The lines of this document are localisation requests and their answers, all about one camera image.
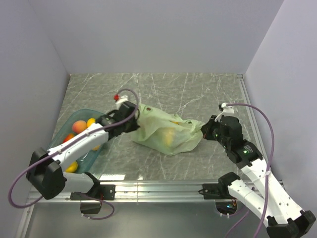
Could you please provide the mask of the green plastic bag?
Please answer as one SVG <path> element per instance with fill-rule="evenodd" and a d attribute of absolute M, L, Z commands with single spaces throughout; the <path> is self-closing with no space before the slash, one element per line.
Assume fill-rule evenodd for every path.
<path fill-rule="evenodd" d="M 203 138 L 202 121 L 182 119 L 145 104 L 139 105 L 139 114 L 139 128 L 129 133 L 131 140 L 165 155 L 192 151 Z"/>

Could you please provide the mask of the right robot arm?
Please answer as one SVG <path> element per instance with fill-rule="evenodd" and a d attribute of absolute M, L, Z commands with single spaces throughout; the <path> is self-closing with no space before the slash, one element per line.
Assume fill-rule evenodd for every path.
<path fill-rule="evenodd" d="M 201 129 L 204 139 L 217 141 L 227 157 L 246 175 L 252 191 L 234 172 L 218 179 L 217 191 L 203 185 L 205 199 L 236 198 L 261 219 L 271 238 L 301 238 L 316 221 L 315 215 L 300 207 L 284 190 L 255 144 L 244 139 L 236 117 L 213 115 Z"/>

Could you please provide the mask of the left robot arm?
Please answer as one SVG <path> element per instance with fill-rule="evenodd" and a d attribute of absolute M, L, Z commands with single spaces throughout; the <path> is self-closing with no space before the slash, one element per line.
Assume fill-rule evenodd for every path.
<path fill-rule="evenodd" d="M 100 182 L 88 172 L 71 174 L 65 170 L 94 147 L 102 145 L 123 133 L 139 128 L 138 107 L 132 102 L 120 103 L 119 108 L 99 117 L 86 130 L 48 151 L 33 153 L 27 180 L 46 199 L 52 199 L 63 190 L 81 193 L 88 199 L 99 198 Z"/>

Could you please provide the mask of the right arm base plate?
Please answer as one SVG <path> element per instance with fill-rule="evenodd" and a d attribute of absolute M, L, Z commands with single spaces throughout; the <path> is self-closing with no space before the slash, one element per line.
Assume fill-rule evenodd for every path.
<path fill-rule="evenodd" d="M 203 196 L 204 200 L 212 199 L 222 199 L 223 196 L 218 189 L 218 184 L 216 183 L 204 183 L 202 184 L 202 189 L 198 191 L 200 195 Z"/>

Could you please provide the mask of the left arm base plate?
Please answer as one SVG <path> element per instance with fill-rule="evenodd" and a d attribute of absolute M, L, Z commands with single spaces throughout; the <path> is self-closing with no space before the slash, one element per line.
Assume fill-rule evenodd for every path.
<path fill-rule="evenodd" d="M 70 200 L 86 200 L 87 197 L 99 200 L 114 200 L 115 185 L 114 184 L 98 184 L 94 185 L 87 193 L 72 192 Z"/>

